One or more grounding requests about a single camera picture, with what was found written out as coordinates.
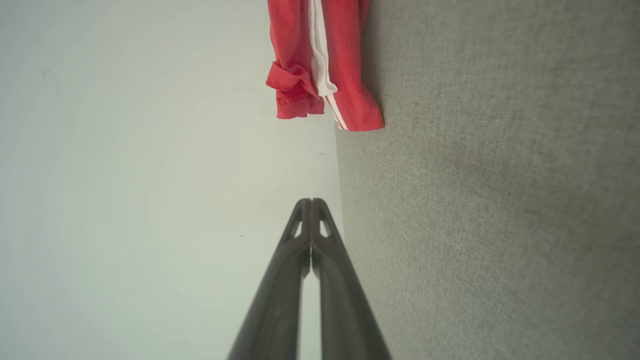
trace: white stripe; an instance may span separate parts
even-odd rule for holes
[[[335,102],[335,98],[333,94],[327,95],[326,100],[329,102],[329,105],[333,108],[333,112],[335,113],[335,118],[338,119],[338,123],[342,126],[343,129],[348,130],[347,124],[344,123],[342,119],[342,114],[340,113],[340,109],[338,109],[338,104]]]
[[[311,49],[313,50],[311,72],[316,82],[318,95],[325,97],[338,91],[338,88],[329,78],[329,51],[326,45],[322,0],[308,1],[309,38],[311,39]]]

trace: white wall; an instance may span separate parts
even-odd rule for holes
[[[1,359],[223,359],[295,202],[342,229],[271,61],[265,0],[0,2]]]

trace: red garment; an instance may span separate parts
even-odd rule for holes
[[[320,0],[268,0],[276,61],[269,71],[267,85],[276,89],[281,119],[323,113],[324,103],[311,72],[310,1]],[[368,131],[384,127],[378,106],[360,78],[360,31],[369,0],[322,0],[322,9],[328,73],[337,86],[337,92],[325,98],[340,128]]]

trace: gray couch cushion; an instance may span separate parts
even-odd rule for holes
[[[337,146],[396,359],[640,356],[638,4],[372,1],[387,127]]]

